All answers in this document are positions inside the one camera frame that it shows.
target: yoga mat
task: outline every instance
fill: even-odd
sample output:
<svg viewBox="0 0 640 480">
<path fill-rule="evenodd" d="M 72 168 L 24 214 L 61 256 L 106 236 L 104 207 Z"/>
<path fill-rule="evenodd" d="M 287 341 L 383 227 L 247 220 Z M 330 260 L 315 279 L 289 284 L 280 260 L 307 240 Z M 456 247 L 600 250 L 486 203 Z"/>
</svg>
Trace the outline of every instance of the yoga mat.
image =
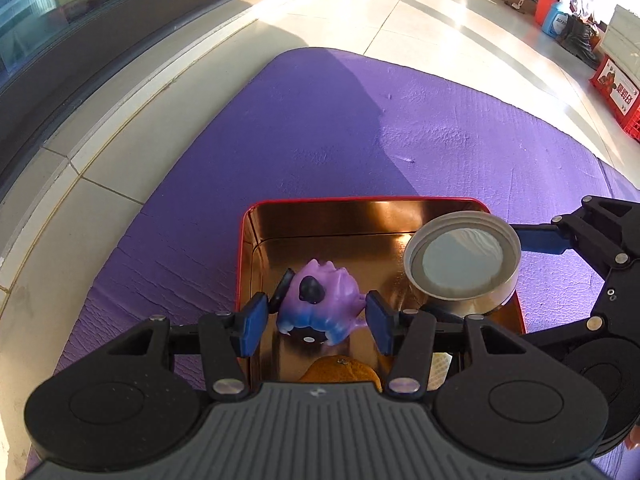
<svg viewBox="0 0 640 480">
<path fill-rule="evenodd" d="M 182 324 L 232 309 L 240 221 L 261 200 L 469 196 L 509 222 L 538 223 L 587 194 L 640 201 L 581 144 L 492 96 L 348 52 L 292 50 L 219 113 L 146 202 L 96 277 L 58 368 L 152 314 Z M 571 251 L 525 253 L 517 290 L 527 329 L 585 318 L 601 286 Z M 200 381 L 194 360 L 177 371 Z M 611 473 L 621 456 L 600 464 Z M 630 467 L 620 478 L 640 476 L 638 460 Z"/>
</svg>

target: purple toy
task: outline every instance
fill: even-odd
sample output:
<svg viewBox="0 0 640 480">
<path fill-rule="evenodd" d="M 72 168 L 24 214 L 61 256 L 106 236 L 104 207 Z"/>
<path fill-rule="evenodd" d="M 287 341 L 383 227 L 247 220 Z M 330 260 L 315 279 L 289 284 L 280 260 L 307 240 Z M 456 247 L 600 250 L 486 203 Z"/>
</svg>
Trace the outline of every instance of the purple toy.
<svg viewBox="0 0 640 480">
<path fill-rule="evenodd" d="M 288 287 L 276 321 L 281 333 L 333 346 L 356 328 L 366 326 L 358 319 L 365 297 L 347 269 L 311 260 L 297 274 L 288 270 L 283 280 L 281 285 Z"/>
</svg>

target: round tin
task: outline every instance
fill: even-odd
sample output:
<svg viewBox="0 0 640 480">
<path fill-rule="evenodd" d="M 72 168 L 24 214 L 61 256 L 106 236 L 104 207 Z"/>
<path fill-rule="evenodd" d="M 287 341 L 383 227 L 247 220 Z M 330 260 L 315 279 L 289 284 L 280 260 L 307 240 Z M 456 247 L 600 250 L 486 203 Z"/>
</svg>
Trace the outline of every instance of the round tin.
<svg viewBox="0 0 640 480">
<path fill-rule="evenodd" d="M 402 264 L 420 303 L 466 316 L 509 301 L 521 256 L 520 239 L 507 222 L 480 211 L 457 211 L 418 229 Z"/>
</svg>

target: red crate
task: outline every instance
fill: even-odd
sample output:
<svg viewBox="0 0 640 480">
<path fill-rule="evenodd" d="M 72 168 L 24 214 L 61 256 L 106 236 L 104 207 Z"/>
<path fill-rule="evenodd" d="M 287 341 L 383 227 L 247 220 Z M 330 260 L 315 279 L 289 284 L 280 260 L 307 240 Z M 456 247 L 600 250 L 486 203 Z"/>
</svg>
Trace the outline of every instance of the red crate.
<svg viewBox="0 0 640 480">
<path fill-rule="evenodd" d="M 605 56 L 591 84 L 604 97 L 622 129 L 640 140 L 640 91 L 623 70 Z"/>
</svg>

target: blue bottle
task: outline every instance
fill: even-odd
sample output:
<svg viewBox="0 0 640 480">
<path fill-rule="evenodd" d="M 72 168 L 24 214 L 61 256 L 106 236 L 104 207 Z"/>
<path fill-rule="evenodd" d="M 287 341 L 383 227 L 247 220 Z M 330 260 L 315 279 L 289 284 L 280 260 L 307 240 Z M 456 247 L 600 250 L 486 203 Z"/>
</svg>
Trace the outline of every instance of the blue bottle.
<svg viewBox="0 0 640 480">
<path fill-rule="evenodd" d="M 545 22 L 542 24 L 542 32 L 556 38 L 566 27 L 566 22 L 571 14 L 571 1 L 560 0 L 551 5 Z"/>
</svg>

